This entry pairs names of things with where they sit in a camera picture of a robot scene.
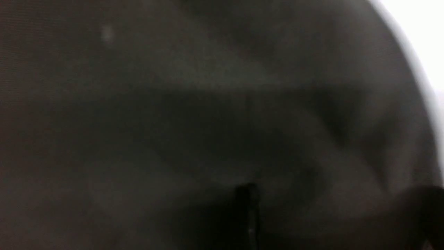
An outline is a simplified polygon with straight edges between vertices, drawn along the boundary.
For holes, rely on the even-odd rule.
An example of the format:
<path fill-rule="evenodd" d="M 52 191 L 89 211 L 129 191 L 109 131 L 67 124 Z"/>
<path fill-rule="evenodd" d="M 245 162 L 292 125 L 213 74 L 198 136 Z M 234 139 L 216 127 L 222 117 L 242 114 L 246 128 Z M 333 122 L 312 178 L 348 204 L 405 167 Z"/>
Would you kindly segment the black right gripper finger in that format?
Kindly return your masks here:
<path fill-rule="evenodd" d="M 238 243 L 241 250 L 259 250 L 260 193 L 255 183 L 235 189 L 235 209 Z"/>

